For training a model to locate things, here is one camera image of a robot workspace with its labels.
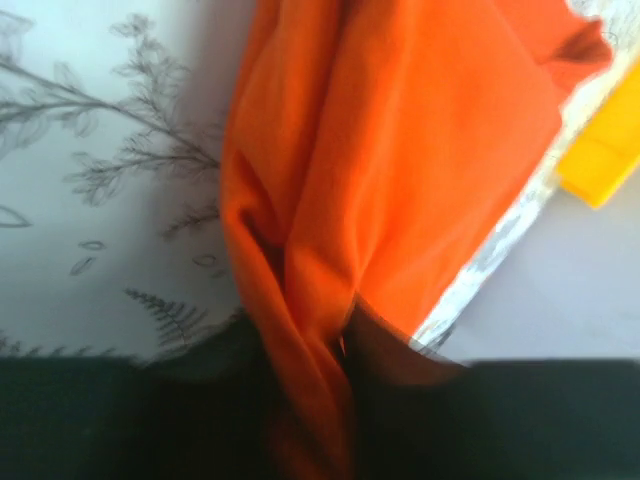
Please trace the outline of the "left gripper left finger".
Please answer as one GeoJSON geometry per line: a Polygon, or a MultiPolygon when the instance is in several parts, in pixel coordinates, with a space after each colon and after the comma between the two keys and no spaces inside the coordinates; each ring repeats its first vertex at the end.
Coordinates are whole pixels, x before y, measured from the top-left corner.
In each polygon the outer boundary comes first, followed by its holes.
{"type": "Polygon", "coordinates": [[[1,361],[5,479],[288,479],[317,453],[253,320],[148,366],[109,357],[1,361]]]}

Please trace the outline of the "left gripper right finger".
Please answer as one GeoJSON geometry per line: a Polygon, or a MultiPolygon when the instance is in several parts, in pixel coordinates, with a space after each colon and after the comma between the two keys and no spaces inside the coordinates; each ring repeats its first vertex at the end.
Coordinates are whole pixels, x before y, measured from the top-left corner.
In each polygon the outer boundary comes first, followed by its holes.
{"type": "Polygon", "coordinates": [[[360,479],[635,479],[631,360],[424,356],[356,304],[344,331],[360,479]]]}

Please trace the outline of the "orange t-shirt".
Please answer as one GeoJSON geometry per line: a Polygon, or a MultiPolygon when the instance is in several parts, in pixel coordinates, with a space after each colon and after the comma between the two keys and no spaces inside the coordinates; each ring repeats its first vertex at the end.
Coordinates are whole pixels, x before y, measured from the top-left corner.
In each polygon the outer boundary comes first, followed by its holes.
{"type": "Polygon", "coordinates": [[[519,196],[612,51],[563,1],[260,1],[220,215],[286,398],[289,479],[354,475],[340,365],[358,307],[410,338],[519,196]]]}

